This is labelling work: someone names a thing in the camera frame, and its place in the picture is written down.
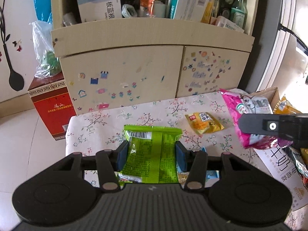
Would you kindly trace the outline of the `small yellow snack packet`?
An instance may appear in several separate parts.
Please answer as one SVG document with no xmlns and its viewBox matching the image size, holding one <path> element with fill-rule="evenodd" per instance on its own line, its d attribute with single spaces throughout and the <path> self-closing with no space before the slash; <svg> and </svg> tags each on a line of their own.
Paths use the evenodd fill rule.
<svg viewBox="0 0 308 231">
<path fill-rule="evenodd" d="M 189 126 L 199 136 L 224 130 L 224 126 L 208 112 L 186 114 Z"/>
</svg>

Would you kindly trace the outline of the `green snack bag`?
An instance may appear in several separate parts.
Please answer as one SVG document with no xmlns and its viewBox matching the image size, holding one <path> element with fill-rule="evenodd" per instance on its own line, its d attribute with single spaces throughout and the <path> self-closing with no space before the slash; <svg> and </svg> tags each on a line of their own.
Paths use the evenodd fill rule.
<svg viewBox="0 0 308 231">
<path fill-rule="evenodd" d="M 120 181 L 144 184 L 177 183 L 175 142 L 182 130 L 173 127 L 125 125 L 128 156 L 117 174 Z"/>
</svg>

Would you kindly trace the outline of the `pink snack bag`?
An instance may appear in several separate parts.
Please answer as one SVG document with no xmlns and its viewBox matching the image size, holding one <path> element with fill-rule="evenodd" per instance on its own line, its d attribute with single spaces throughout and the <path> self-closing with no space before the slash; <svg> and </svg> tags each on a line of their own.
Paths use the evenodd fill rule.
<svg viewBox="0 0 308 231">
<path fill-rule="evenodd" d="M 278 134 L 279 122 L 286 111 L 273 110 L 264 93 L 243 94 L 220 89 L 243 148 L 285 148 L 293 141 Z"/>
</svg>

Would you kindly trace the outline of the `light blue snack bag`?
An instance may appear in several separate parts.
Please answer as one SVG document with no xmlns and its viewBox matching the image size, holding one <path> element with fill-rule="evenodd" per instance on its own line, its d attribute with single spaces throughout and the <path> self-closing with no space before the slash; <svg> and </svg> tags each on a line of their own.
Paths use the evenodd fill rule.
<svg viewBox="0 0 308 231">
<path fill-rule="evenodd" d="M 222 161 L 220 157 L 208 155 L 204 148 L 198 151 L 188 150 L 177 141 L 175 154 L 178 181 L 184 188 L 196 185 L 195 190 L 209 188 L 220 179 Z"/>
</svg>

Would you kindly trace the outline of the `yellow snack bag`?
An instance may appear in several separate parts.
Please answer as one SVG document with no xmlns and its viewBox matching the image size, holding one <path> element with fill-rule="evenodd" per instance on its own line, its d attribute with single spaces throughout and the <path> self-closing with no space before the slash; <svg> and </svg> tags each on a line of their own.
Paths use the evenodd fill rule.
<svg viewBox="0 0 308 231">
<path fill-rule="evenodd" d="M 274 114 L 290 115 L 290 114 L 301 114 L 301 112 L 295 109 L 292 104 L 283 96 L 276 104 Z"/>
</svg>

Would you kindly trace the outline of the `cardboard box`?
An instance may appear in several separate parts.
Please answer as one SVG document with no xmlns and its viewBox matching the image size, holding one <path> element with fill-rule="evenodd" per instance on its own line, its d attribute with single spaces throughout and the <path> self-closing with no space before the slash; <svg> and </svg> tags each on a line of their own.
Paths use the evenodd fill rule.
<svg viewBox="0 0 308 231">
<path fill-rule="evenodd" d="M 293 229 L 307 222 L 307 166 L 301 152 L 284 146 L 272 149 L 250 149 L 249 163 L 283 183 L 292 194 L 292 213 L 288 221 Z"/>
</svg>

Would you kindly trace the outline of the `floral tablecloth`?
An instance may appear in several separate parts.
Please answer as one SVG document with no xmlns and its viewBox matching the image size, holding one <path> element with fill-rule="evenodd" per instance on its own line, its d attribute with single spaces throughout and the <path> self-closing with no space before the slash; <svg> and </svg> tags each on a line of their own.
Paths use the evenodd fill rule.
<svg viewBox="0 0 308 231">
<path fill-rule="evenodd" d="M 247 94 L 222 90 L 118 109 L 90 111 L 70 119 L 66 154 L 89 157 L 128 142 L 116 169 L 120 184 L 179 183 L 189 174 L 188 155 L 205 151 L 218 157 L 231 152 L 283 183 L 293 197 L 286 224 L 307 230 L 307 179 L 300 153 L 276 138 L 242 135 L 234 120 L 243 113 L 271 114 L 277 89 Z"/>
</svg>

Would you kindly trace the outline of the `red gift box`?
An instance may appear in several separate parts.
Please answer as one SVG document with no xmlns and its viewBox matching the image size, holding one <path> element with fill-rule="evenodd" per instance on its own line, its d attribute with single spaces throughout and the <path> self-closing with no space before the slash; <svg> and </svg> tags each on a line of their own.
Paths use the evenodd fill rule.
<svg viewBox="0 0 308 231">
<path fill-rule="evenodd" d="M 76 112 L 63 73 L 34 78 L 28 95 L 51 136 L 55 140 L 65 139 L 69 121 Z"/>
</svg>

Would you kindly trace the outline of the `beige wooden cabinet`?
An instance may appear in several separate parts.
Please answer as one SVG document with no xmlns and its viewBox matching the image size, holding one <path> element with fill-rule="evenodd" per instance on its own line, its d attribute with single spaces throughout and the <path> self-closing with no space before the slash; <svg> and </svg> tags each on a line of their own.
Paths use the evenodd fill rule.
<svg viewBox="0 0 308 231">
<path fill-rule="evenodd" d="M 254 38 L 181 20 L 65 26 L 77 0 L 51 0 L 52 43 L 76 114 L 236 88 Z"/>
</svg>

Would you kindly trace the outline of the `clear plastic bag with greens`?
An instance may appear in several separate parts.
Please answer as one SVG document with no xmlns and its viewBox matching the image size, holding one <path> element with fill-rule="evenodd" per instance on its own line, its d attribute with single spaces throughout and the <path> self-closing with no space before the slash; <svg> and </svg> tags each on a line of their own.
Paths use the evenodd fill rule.
<svg viewBox="0 0 308 231">
<path fill-rule="evenodd" d="M 54 77 L 62 69 L 59 59 L 55 56 L 52 44 L 51 31 L 53 26 L 45 21 L 34 21 L 31 26 L 33 48 L 38 62 L 34 77 L 38 79 Z"/>
</svg>

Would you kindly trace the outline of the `green glass bottle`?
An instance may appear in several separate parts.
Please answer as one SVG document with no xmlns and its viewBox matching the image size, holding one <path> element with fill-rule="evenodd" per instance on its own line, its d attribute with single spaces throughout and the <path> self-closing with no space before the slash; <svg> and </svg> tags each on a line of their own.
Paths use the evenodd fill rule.
<svg viewBox="0 0 308 231">
<path fill-rule="evenodd" d="M 235 0 L 231 8 L 230 20 L 243 29 L 245 23 L 246 9 L 244 0 Z"/>
</svg>

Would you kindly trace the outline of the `white teal carton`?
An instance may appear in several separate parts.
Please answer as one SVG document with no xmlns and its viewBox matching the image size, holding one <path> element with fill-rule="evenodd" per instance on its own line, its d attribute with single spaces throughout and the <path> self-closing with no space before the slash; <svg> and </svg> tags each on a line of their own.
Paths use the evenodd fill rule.
<svg viewBox="0 0 308 231">
<path fill-rule="evenodd" d="M 214 0 L 166 0 L 166 18 L 201 23 Z"/>
</svg>

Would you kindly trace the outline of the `white blue medicine box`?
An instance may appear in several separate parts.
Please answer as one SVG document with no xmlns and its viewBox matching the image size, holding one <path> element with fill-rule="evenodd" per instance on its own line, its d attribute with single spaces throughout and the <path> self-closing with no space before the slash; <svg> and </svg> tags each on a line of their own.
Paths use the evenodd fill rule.
<svg viewBox="0 0 308 231">
<path fill-rule="evenodd" d="M 121 0 L 77 0 L 83 23 L 122 18 Z"/>
</svg>

